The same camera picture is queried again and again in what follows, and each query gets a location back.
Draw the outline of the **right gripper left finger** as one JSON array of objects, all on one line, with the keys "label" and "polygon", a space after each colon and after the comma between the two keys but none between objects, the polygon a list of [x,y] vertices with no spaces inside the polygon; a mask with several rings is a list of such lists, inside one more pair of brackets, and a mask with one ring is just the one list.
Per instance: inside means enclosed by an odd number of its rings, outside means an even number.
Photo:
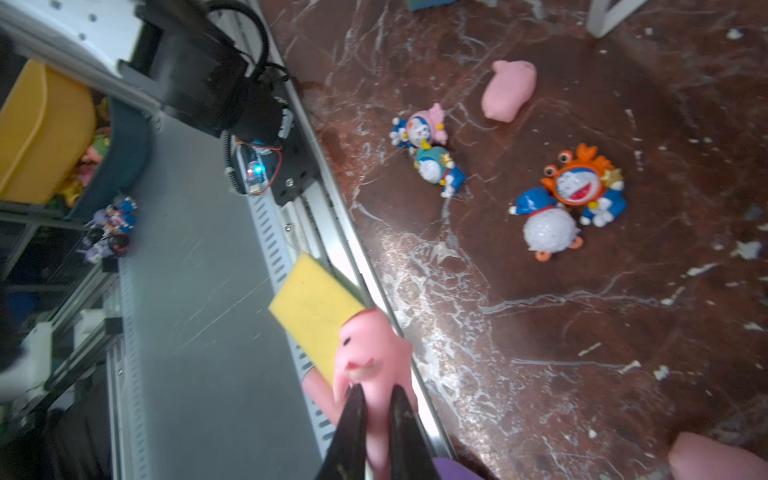
[{"label": "right gripper left finger", "polygon": [[316,480],[366,478],[367,403],[361,385],[349,392],[339,424]]}]

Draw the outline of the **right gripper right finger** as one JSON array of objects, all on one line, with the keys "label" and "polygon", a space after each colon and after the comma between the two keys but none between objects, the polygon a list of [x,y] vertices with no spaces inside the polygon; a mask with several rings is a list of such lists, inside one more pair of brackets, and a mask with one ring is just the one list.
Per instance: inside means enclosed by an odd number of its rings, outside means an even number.
[{"label": "right gripper right finger", "polygon": [[389,409],[389,469],[392,480],[439,480],[417,415],[405,389],[395,385]]}]

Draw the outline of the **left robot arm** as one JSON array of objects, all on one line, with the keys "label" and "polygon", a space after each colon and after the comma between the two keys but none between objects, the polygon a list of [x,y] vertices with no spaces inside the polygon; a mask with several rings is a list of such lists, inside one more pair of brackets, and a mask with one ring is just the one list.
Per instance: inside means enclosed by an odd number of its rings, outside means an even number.
[{"label": "left robot arm", "polygon": [[293,126],[268,78],[269,33],[243,1],[4,1],[17,43],[100,73],[201,132],[275,147]]}]

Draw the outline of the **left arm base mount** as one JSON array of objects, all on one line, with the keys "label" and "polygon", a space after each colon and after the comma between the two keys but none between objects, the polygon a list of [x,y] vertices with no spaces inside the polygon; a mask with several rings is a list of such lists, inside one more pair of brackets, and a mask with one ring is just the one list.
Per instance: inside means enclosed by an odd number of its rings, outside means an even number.
[{"label": "left arm base mount", "polygon": [[[299,199],[320,178],[320,173],[307,134],[297,118],[300,113],[300,106],[290,99],[287,88],[282,84],[276,84],[272,94],[282,108],[282,119],[277,140],[272,143],[257,139],[247,142],[225,131],[222,134],[225,175],[230,180],[232,190],[236,194],[249,197],[272,196],[276,204],[282,207]],[[235,152],[236,147],[240,144],[274,148],[281,152],[282,159],[279,170],[272,185],[262,195],[252,196],[245,193],[243,175]]]}]

